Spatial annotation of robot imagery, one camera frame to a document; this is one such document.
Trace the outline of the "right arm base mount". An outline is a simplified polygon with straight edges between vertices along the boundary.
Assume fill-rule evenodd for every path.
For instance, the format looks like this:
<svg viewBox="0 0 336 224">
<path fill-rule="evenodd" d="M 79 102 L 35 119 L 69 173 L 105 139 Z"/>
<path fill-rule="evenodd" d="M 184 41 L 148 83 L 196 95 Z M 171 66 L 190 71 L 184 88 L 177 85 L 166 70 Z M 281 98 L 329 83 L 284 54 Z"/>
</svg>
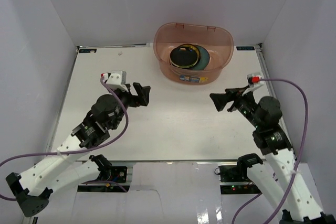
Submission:
<svg viewBox="0 0 336 224">
<path fill-rule="evenodd" d="M 247 187 L 255 185 L 250 179 L 245 178 L 234 165 L 220 165 L 215 168 L 214 174 L 219 176 L 219 181 L 222 184 Z"/>
</svg>

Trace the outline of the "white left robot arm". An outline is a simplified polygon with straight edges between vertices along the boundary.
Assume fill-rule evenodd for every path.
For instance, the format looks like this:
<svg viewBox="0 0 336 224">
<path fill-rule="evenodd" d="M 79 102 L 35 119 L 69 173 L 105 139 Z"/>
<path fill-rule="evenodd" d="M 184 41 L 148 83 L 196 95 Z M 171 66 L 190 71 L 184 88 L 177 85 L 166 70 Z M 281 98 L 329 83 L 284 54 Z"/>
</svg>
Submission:
<svg viewBox="0 0 336 224">
<path fill-rule="evenodd" d="M 117 129 L 123 118 L 128 118 L 127 108 L 149 104 L 149 86 L 135 82 L 135 95 L 130 91 L 130 84 L 125 87 L 125 90 L 118 87 L 112 93 L 100 96 L 54 155 L 46 154 L 32 168 L 6 177 L 25 217 L 43 211 L 50 197 L 57 192 L 86 182 L 111 182 L 115 170 L 103 155 L 91 155 L 82 165 L 74 169 L 69 167 L 110 138 L 109 132 Z"/>
</svg>

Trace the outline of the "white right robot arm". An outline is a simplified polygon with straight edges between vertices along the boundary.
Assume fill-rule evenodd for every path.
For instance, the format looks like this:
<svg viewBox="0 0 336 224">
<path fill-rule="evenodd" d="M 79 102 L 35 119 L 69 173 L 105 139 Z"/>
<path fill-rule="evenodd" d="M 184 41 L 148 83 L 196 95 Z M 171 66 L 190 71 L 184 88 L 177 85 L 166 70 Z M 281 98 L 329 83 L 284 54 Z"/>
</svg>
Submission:
<svg viewBox="0 0 336 224">
<path fill-rule="evenodd" d="M 335 217 L 324 212 L 296 171 L 298 158 L 279 125 L 280 102 L 270 96 L 256 102 L 253 92 L 246 88 L 226 89 L 224 93 L 209 96 L 217 111 L 231 103 L 228 112 L 239 111 L 255 128 L 253 139 L 264 159 L 256 153 L 241 156 L 232 172 L 258 187 L 276 211 L 279 222 L 335 223 Z"/>
</svg>

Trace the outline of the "dark teal ceramic plate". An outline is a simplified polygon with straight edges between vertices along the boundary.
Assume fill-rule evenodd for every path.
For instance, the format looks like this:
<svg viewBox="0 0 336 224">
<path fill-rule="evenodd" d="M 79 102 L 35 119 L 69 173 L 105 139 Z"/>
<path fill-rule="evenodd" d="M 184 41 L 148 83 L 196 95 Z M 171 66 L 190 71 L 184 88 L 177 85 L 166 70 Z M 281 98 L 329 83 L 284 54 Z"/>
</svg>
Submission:
<svg viewBox="0 0 336 224">
<path fill-rule="evenodd" d="M 202 46 L 196 45 L 196 48 L 200 52 L 200 59 L 195 66 L 192 67 L 192 70 L 204 70 L 210 61 L 209 52 Z"/>
</svg>

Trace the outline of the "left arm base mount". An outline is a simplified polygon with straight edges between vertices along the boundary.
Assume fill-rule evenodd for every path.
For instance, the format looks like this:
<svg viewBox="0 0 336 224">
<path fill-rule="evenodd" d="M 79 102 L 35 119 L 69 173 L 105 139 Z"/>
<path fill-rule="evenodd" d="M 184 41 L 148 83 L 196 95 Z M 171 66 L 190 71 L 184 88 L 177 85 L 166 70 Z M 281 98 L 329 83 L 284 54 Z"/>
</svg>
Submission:
<svg viewBox="0 0 336 224">
<path fill-rule="evenodd" d="M 102 171 L 99 175 L 101 181 L 111 181 L 116 183 L 125 183 L 127 181 L 128 168 L 126 166 L 111 166 Z"/>
</svg>

